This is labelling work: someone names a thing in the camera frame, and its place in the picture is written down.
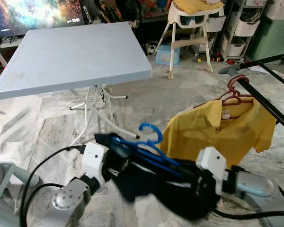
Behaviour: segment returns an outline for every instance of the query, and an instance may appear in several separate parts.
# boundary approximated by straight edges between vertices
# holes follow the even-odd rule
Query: television
[[[0,37],[83,24],[79,0],[0,0]]]

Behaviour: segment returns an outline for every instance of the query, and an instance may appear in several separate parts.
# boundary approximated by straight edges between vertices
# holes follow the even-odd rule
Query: baby high chair
[[[170,34],[168,34],[168,28],[169,26],[172,24],[172,38],[171,38],[171,51],[170,51],[170,67],[169,67],[169,76],[168,79],[173,79],[173,74],[172,74],[172,69],[173,69],[173,60],[174,60],[174,50],[183,46],[188,46],[188,45],[193,45],[193,44],[205,44],[205,49],[206,49],[206,57],[207,57],[207,70],[209,72],[212,72],[212,66],[210,64],[210,56],[209,56],[209,48],[208,48],[208,41],[207,41],[207,32],[206,32],[206,28],[205,28],[205,22],[208,19],[208,15],[210,14],[214,14],[219,12],[219,15],[221,16],[221,14],[223,15],[223,7],[221,8],[216,8],[216,9],[211,9],[211,10],[206,10],[206,11],[199,11],[196,12],[194,14],[187,14],[184,11],[179,10],[176,5],[174,4],[174,2],[171,2],[170,8],[169,8],[169,16],[168,16],[168,23],[165,27],[165,30],[161,36],[161,39],[158,43],[158,46],[156,48],[159,48],[159,46],[161,45],[163,39],[166,36],[169,36]],[[196,23],[195,20],[191,20],[189,22],[188,25],[183,25],[180,21],[180,17],[197,17],[197,16],[204,16],[204,19],[199,22]],[[198,38],[191,38],[189,40],[178,40],[175,41],[175,36],[176,36],[176,23],[179,25],[180,28],[183,29],[187,29],[187,28],[196,28],[196,27],[203,27],[203,34],[204,37],[198,37]]]

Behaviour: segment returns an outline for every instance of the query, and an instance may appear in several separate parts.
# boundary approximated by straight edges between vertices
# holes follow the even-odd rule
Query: cable
[[[31,203],[31,201],[32,201],[32,199],[33,199],[33,197],[34,197],[34,195],[36,195],[37,192],[40,191],[40,189],[45,188],[45,187],[49,187],[49,186],[57,187],[57,188],[62,188],[62,187],[63,187],[63,185],[61,185],[61,184],[56,184],[56,183],[45,183],[45,184],[42,184],[42,185],[40,185],[39,187],[37,187],[37,188],[33,191],[33,193],[30,195],[30,197],[28,198],[28,200],[27,200],[27,204],[26,204],[26,206],[25,206],[25,211],[24,211],[24,212],[25,212],[25,213],[24,213],[25,219],[27,218],[27,212],[28,212],[28,209],[29,209],[29,205],[30,205],[30,203]]]
[[[28,181],[25,185],[25,188],[24,188],[24,191],[23,191],[23,196],[22,196],[22,200],[21,200],[21,206],[20,206],[20,226],[21,227],[27,227],[27,220],[26,220],[26,217],[24,217],[24,211],[25,211],[25,197],[26,197],[26,194],[27,194],[27,191],[28,191],[28,187],[29,187],[29,183],[30,181],[32,180],[33,176],[34,176],[34,173],[36,172],[36,170],[41,166],[43,165],[46,161],[48,161],[49,159],[51,159],[53,156],[59,154],[60,152],[64,151],[64,150],[71,150],[71,149],[78,149],[78,150],[81,150],[80,149],[81,146],[71,146],[71,147],[65,147],[65,148],[62,148],[58,151],[56,151],[55,153],[51,154],[49,157],[47,157],[46,159],[44,159],[39,165],[37,165],[37,167],[33,170],[33,172],[30,174],[29,178],[28,178]]]
[[[250,220],[250,219],[258,219],[258,218],[267,218],[267,217],[273,217],[273,216],[284,216],[284,211],[267,211],[267,212],[259,212],[255,214],[228,214],[224,213],[220,210],[217,210],[216,208],[210,206],[207,201],[203,197],[202,189],[204,188],[205,180],[204,178],[201,180],[200,186],[199,186],[199,196],[203,200],[204,204],[215,214],[220,215],[223,218],[229,218],[234,220]]]

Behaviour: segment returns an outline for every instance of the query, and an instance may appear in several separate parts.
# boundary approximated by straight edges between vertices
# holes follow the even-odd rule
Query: black metal rack
[[[265,69],[267,72],[269,72],[273,77],[278,79],[281,83],[284,84],[284,79],[280,77],[278,74],[273,72],[270,68],[268,68],[265,63],[282,60],[284,61],[284,54],[280,54],[274,57],[269,58],[263,58],[260,60],[252,61],[249,63],[244,63],[241,65],[232,65],[230,67],[226,67],[224,69],[221,69],[218,71],[219,74],[229,74],[230,76],[236,76],[238,75],[238,70],[245,69],[248,67],[259,65],[263,69]],[[264,108],[266,108],[276,119],[278,123],[281,123],[284,126],[284,114],[282,114],[273,104],[271,104],[261,93],[259,93],[252,85],[250,85],[246,80],[244,79],[238,79],[238,82],[259,102],[263,105]]]

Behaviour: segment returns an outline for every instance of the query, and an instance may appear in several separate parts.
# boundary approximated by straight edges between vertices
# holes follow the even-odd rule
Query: marble floor
[[[192,55],[181,56],[174,67],[174,79],[168,80],[169,67],[158,65],[149,57],[153,77],[148,80],[111,85],[114,95],[128,95],[128,99],[113,100],[117,125],[138,132],[142,122],[151,122],[163,130],[176,113],[193,105],[217,98],[226,90],[228,75],[217,71],[227,65],[212,62],[213,72],[206,71],[206,61],[196,63]],[[284,66],[274,65],[284,72]],[[284,85],[272,76],[242,70],[251,84],[271,100],[284,113]],[[236,88],[244,91],[239,84]],[[86,88],[80,89],[84,94]],[[84,111],[70,110],[79,101],[69,91],[0,100],[0,160],[12,160],[16,165],[32,170],[45,157],[70,144],[84,128]],[[97,108],[107,114],[105,103],[97,101]],[[92,119],[91,127],[79,143],[93,141],[95,132],[111,132],[103,121]],[[153,136],[145,132],[142,138]],[[241,164],[249,171],[262,172],[273,177],[284,190],[284,127],[277,125],[271,148],[263,153],[249,152]],[[65,184],[80,176],[81,156],[78,152],[64,152],[42,166],[37,174],[45,183]],[[23,187],[12,179],[1,198],[0,206],[8,212],[18,213]],[[29,226],[35,227],[46,212],[54,189],[42,190],[34,199],[28,215]],[[240,200],[225,195],[221,210],[229,213],[251,212]],[[230,220],[209,214],[198,221],[187,221],[165,208],[153,195],[127,203],[116,186],[108,182],[97,192],[79,221],[80,227],[258,227],[258,220]]]

